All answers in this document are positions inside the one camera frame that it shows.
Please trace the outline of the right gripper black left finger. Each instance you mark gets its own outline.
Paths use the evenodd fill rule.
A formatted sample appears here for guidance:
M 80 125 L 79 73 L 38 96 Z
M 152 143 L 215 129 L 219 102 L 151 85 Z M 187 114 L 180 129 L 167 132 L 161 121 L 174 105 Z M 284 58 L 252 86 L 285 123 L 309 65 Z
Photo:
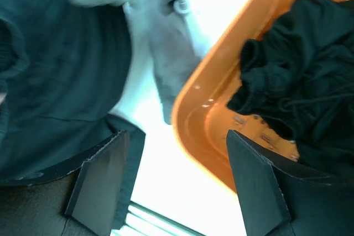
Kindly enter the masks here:
M 120 131 L 59 164 L 1 180 L 1 235 L 110 235 L 128 148 Z

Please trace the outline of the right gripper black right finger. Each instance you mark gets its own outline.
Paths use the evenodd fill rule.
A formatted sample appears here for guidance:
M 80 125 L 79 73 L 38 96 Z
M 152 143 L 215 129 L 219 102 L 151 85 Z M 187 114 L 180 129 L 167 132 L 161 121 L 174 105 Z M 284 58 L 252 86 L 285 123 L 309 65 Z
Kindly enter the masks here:
M 353 180 L 274 153 L 229 130 L 228 157 L 247 235 L 353 235 Z

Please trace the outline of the black shorts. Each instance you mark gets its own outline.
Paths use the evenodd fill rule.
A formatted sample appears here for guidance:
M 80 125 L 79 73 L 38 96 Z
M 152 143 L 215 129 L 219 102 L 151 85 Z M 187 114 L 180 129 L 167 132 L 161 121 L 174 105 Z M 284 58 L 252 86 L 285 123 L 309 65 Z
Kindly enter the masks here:
M 240 53 L 227 108 L 294 141 L 299 162 L 353 177 L 353 0 L 295 0 Z

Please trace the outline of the dark navy shorts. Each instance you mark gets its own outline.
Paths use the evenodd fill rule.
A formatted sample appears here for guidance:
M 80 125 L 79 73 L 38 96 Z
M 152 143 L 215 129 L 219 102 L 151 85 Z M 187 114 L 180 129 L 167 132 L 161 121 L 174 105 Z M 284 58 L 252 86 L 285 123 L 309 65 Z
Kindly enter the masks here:
M 122 6 L 1 0 L 1 179 L 22 178 L 129 134 L 113 229 L 126 219 L 145 132 L 111 114 L 131 66 Z

